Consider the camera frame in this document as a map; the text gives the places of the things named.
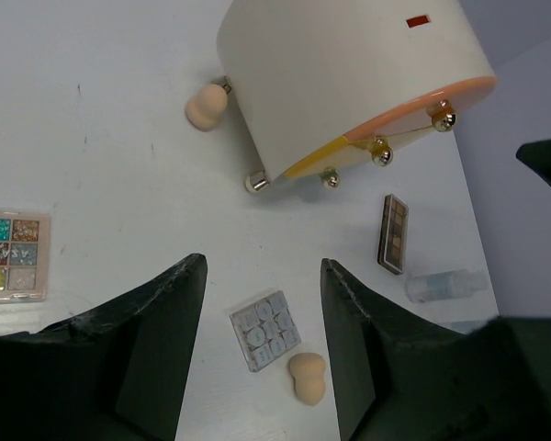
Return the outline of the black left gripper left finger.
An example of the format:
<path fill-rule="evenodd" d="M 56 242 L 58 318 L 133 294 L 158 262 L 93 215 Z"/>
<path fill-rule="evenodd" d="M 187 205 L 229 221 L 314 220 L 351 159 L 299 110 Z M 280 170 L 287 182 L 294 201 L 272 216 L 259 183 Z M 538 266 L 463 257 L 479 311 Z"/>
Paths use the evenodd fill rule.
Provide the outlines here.
<path fill-rule="evenodd" d="M 151 281 L 43 330 L 0 336 L 0 440 L 172 440 L 208 264 Z"/>

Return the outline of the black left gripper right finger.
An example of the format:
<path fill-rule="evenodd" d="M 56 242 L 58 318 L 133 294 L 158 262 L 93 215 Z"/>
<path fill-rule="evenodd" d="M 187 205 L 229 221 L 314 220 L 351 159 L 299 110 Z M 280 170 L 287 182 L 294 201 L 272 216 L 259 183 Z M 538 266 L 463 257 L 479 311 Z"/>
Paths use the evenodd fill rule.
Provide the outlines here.
<path fill-rule="evenodd" d="M 331 259 L 320 296 L 341 439 L 551 440 L 551 319 L 460 334 Z"/>

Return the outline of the beige gourd makeup sponge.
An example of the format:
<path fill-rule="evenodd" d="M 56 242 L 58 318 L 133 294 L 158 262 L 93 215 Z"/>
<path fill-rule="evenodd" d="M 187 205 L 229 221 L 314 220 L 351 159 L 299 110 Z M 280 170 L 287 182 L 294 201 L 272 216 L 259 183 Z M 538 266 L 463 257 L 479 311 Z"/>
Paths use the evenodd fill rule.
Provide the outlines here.
<path fill-rule="evenodd" d="M 316 353 L 299 353 L 290 358 L 288 371 L 294 380 L 296 397 L 308 406 L 316 406 L 324 397 L 326 362 Z"/>

